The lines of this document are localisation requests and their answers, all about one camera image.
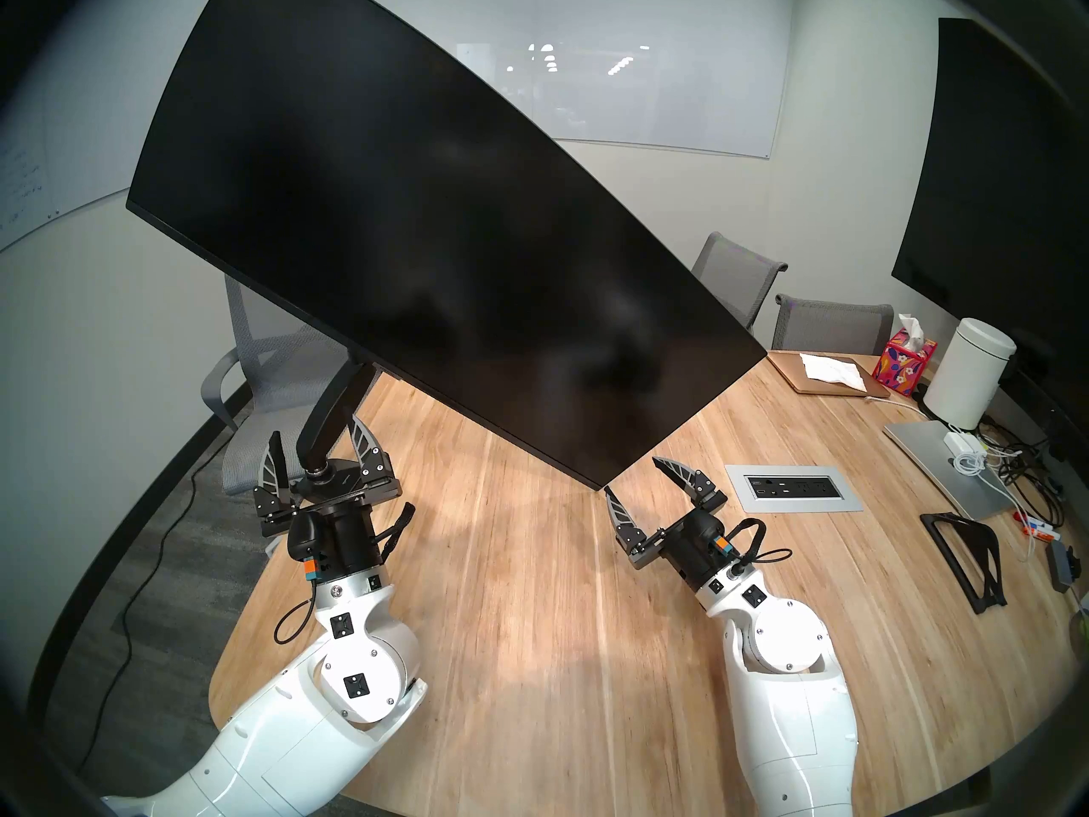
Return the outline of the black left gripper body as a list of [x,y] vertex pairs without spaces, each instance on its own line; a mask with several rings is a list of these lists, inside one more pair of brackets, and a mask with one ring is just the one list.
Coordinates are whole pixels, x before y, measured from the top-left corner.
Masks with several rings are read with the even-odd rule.
[[306,577],[331,583],[383,564],[379,542],[393,531],[377,534],[371,513],[402,492],[401,483],[353,487],[333,483],[332,488],[295,492],[293,517],[259,517],[261,535],[285,535],[287,556],[304,564]]

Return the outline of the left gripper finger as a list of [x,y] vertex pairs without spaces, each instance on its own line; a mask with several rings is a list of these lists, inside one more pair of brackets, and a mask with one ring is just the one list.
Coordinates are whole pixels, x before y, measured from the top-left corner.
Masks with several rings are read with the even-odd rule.
[[392,462],[374,432],[356,415],[351,416],[348,438],[357,460],[352,486],[399,486]]
[[280,432],[272,432],[254,488],[254,507],[258,517],[293,517],[297,511]]

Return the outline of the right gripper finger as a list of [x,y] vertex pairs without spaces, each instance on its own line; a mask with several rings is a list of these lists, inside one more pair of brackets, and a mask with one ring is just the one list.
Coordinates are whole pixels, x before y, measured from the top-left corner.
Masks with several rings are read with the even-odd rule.
[[651,458],[654,468],[665,474],[670,481],[681,488],[692,502],[692,507],[700,510],[717,510],[725,504],[725,493],[715,487],[703,471],[692,467],[668,458]]
[[652,562],[661,552],[661,528],[649,535],[637,526],[611,487],[603,488],[609,519],[615,538],[631,562]]

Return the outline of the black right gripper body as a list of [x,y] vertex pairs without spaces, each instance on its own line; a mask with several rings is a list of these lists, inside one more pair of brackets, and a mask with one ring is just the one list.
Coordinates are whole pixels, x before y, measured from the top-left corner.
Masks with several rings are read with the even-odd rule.
[[[670,526],[660,527],[658,558],[665,558],[693,592],[735,561],[735,549],[714,511],[692,508]],[[649,562],[633,563],[643,568]]]

